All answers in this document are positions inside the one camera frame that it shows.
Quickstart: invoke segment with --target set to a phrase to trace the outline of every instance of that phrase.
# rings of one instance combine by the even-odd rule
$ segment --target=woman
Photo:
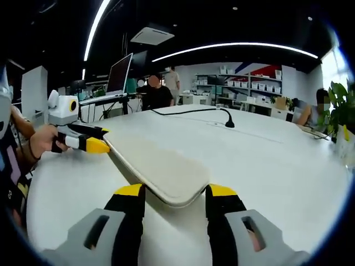
[[[318,125],[318,119],[331,107],[331,101],[329,99],[328,92],[326,90],[319,89],[316,93],[317,106],[307,105],[304,109],[302,115],[297,120],[297,124],[301,126],[311,127],[319,132],[324,132],[326,129],[325,125]]]

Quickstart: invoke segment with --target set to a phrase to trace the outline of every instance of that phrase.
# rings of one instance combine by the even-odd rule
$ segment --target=laptop screen
[[[111,67],[107,92],[122,90],[125,92],[127,74],[133,54],[129,54]]]

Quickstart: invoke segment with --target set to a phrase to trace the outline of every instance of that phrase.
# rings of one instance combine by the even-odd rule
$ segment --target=laptop
[[[126,96],[126,81],[132,55],[133,53],[127,55],[111,67],[106,95],[81,101],[80,105],[85,106],[99,102],[104,103],[106,100],[114,100]]]

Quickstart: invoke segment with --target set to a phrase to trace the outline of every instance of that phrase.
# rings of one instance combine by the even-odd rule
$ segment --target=man in black shirt
[[[160,84],[160,75],[152,75],[148,79],[147,109],[157,109],[174,105],[174,99],[168,87]]]

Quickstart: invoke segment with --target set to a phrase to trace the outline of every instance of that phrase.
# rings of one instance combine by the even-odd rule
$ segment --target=gray gripper housing
[[[109,266],[115,237],[124,217],[124,212],[95,209],[69,229],[68,238],[62,245],[56,250],[46,249],[42,255],[55,266]],[[103,229],[95,249],[91,250],[85,242],[100,220]]]
[[[282,231],[254,209],[225,214],[233,231],[239,266],[298,266],[309,254],[295,252],[282,239]],[[253,228],[262,250],[256,252],[244,222]]]

